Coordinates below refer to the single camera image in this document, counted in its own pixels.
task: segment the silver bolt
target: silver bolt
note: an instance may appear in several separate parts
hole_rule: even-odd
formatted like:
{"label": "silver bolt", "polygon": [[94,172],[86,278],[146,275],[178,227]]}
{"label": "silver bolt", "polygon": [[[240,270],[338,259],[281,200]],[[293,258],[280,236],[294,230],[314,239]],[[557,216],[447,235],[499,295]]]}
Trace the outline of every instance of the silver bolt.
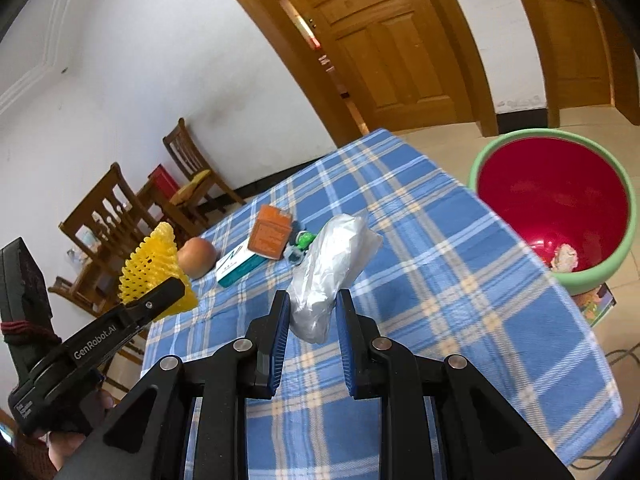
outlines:
{"label": "silver bolt", "polygon": [[371,344],[376,350],[389,350],[391,348],[391,339],[386,337],[377,337]]}
{"label": "silver bolt", "polygon": [[247,350],[250,350],[253,345],[254,344],[248,339],[238,339],[234,341],[234,350],[237,352],[246,352]]}
{"label": "silver bolt", "polygon": [[172,355],[162,358],[160,361],[160,367],[162,370],[173,370],[178,365],[178,359]]}
{"label": "silver bolt", "polygon": [[462,370],[462,368],[466,367],[467,363],[468,361],[462,357],[462,355],[453,354],[452,356],[449,356],[449,366],[456,370]]}

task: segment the black baseboard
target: black baseboard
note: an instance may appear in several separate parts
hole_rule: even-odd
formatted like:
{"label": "black baseboard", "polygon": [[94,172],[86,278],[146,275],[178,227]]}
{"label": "black baseboard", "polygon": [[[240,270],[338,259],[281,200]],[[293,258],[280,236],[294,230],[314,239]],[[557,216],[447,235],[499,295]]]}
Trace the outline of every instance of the black baseboard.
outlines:
{"label": "black baseboard", "polygon": [[535,108],[533,110],[520,110],[517,112],[507,112],[497,114],[498,133],[508,134],[515,130],[525,128],[546,128],[546,108]]}
{"label": "black baseboard", "polygon": [[[283,180],[289,178],[291,175],[296,174],[300,170],[304,170],[307,166],[313,164],[318,158],[314,160],[310,160],[309,162],[304,162],[303,164],[299,164],[294,166],[293,168],[288,168],[286,170],[279,171],[278,173],[273,173],[264,178],[258,179],[251,184],[247,184],[246,186],[239,187],[236,189],[236,193],[240,195],[242,198],[249,198],[251,196],[255,196],[257,194],[263,193],[276,184],[281,183]],[[209,200],[202,205],[198,206],[198,209],[201,213],[206,214],[210,211],[214,211],[220,207],[225,207],[227,205],[231,205],[234,200],[228,195],[224,194],[219,197],[216,197],[213,200]]]}

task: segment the black wire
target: black wire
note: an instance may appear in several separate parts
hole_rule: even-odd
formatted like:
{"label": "black wire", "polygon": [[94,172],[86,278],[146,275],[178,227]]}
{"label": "black wire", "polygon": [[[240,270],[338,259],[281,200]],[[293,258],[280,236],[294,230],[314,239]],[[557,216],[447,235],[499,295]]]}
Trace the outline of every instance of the black wire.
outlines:
{"label": "black wire", "polygon": [[[640,368],[640,358],[638,358],[638,356],[635,354],[635,351],[638,348],[640,348],[640,342],[636,343],[635,346],[633,346],[629,350],[612,350],[611,352],[607,353],[605,355],[605,357],[608,358],[609,356],[611,356],[613,354],[622,354],[621,356],[618,356],[615,359],[613,359],[613,361],[611,361],[609,363],[609,366],[613,366],[617,362],[622,361],[622,359],[624,359],[625,357],[631,357],[636,362],[638,367]],[[638,420],[638,416],[640,416],[640,401],[638,402],[638,405],[636,407],[636,414],[634,415],[634,419],[631,422],[631,425],[626,430],[625,436],[623,436],[620,439],[620,441],[614,446],[613,450],[609,454],[604,455],[604,456],[583,455],[580,458],[577,458],[576,460],[593,460],[593,461],[596,461],[596,463],[595,464],[591,464],[590,466],[587,466],[587,467],[582,467],[582,466],[577,466],[577,465],[574,465],[574,464],[570,464],[569,467],[571,467],[573,469],[577,469],[578,471],[587,471],[589,469],[593,469],[593,468],[599,466],[603,462],[606,462],[608,460],[612,460],[613,457],[615,457],[615,455],[620,450],[620,447],[625,443],[625,440],[627,439],[629,434],[631,434],[631,430],[633,429],[633,426],[636,424],[636,420]]]}

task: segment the red string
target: red string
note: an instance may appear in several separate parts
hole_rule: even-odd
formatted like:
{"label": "red string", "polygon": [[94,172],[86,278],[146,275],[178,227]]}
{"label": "red string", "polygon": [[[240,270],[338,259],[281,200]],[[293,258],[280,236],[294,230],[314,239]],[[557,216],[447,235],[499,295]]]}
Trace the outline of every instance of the red string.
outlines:
{"label": "red string", "polygon": [[0,332],[3,336],[23,336],[25,343],[36,342],[37,337],[44,338],[47,342],[62,342],[53,330],[26,320],[0,322]]}

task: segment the plastic bag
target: plastic bag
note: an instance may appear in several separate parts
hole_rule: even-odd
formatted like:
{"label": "plastic bag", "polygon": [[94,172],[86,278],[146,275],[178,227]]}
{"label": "plastic bag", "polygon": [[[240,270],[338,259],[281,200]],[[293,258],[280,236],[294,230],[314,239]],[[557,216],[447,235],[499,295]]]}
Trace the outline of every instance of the plastic bag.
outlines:
{"label": "plastic bag", "polygon": [[287,287],[291,331],[309,343],[323,343],[338,290],[348,288],[382,244],[367,227],[367,211],[331,218],[313,241]]}

